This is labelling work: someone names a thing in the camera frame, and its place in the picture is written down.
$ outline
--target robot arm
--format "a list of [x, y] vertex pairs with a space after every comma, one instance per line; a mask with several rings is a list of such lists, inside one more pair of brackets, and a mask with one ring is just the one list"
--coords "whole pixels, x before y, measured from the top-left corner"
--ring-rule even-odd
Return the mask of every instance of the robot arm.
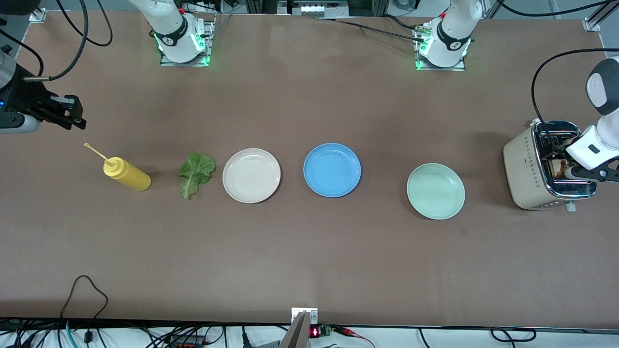
[[153, 28], [159, 49], [174, 63], [187, 63], [202, 53], [204, 20], [192, 14], [181, 14], [174, 0], [129, 0]]
[[589, 101], [602, 117], [566, 148], [567, 153], [589, 172], [574, 167], [566, 176], [590, 177], [593, 170], [595, 179], [602, 170], [600, 166], [605, 167], [602, 173], [605, 177], [609, 174], [608, 164], [619, 157], [619, 57], [607, 58], [596, 65], [586, 88]]
[[451, 0], [444, 16], [430, 22], [431, 35], [420, 55], [438, 67], [456, 65], [465, 55], [482, 13], [480, 0]]

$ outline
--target brown table surface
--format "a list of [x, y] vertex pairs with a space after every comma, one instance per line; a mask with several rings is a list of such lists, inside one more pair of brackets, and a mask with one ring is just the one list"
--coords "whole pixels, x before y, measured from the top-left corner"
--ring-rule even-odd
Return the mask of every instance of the brown table surface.
[[[100, 14], [90, 17], [91, 37], [105, 41]], [[231, 18], [208, 68], [162, 68], [140, 13], [110, 20], [113, 44], [88, 45], [47, 84], [80, 97], [87, 129], [0, 137], [2, 315], [57, 316], [88, 274], [110, 296], [107, 318], [285, 323], [290, 307], [308, 306], [332, 323], [619, 328], [619, 186], [601, 185], [576, 214], [529, 212], [503, 168], [503, 146], [534, 117], [535, 69], [600, 46], [580, 21], [483, 20], [463, 73], [416, 71], [409, 41], [281, 15]], [[79, 36], [50, 13], [26, 42], [55, 74]], [[541, 73], [548, 120], [598, 119], [584, 83], [603, 57], [568, 56]], [[36, 71], [26, 51], [19, 61]], [[84, 142], [150, 173], [152, 187], [107, 178]], [[306, 154], [324, 142], [361, 160], [343, 198], [303, 179]], [[254, 205], [222, 186], [226, 161], [249, 147], [282, 167], [279, 189]], [[186, 201], [176, 173], [191, 151], [218, 169]], [[406, 198], [427, 162], [462, 177], [467, 200], [452, 219], [423, 218]], [[86, 282], [74, 301], [67, 316], [102, 304]]]

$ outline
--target lettuce leaf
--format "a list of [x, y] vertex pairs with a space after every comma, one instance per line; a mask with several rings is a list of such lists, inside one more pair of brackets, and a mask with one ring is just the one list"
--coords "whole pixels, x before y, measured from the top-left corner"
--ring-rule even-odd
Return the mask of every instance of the lettuce leaf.
[[187, 155], [187, 162], [183, 163], [178, 176], [184, 178], [181, 182], [181, 193], [185, 199], [194, 195], [200, 185], [210, 180], [215, 171], [215, 160], [202, 152], [191, 152]]

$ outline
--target light green plate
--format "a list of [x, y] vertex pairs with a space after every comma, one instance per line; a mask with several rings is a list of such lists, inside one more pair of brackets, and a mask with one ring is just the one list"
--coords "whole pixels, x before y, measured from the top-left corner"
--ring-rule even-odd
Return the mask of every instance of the light green plate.
[[435, 220], [456, 215], [464, 205], [464, 184], [451, 168], [426, 163], [417, 167], [406, 183], [409, 201], [419, 214]]

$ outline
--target mustard bottle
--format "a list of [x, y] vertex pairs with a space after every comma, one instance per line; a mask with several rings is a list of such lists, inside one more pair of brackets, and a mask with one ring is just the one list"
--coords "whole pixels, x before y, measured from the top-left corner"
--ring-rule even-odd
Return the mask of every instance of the mustard bottle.
[[129, 162], [120, 157], [112, 157], [108, 159], [101, 152], [93, 149], [90, 144], [85, 143], [84, 146], [93, 150], [96, 154], [105, 159], [103, 164], [103, 172], [110, 178], [123, 183], [136, 191], [145, 191], [150, 187], [150, 176], [143, 171], [133, 167]]

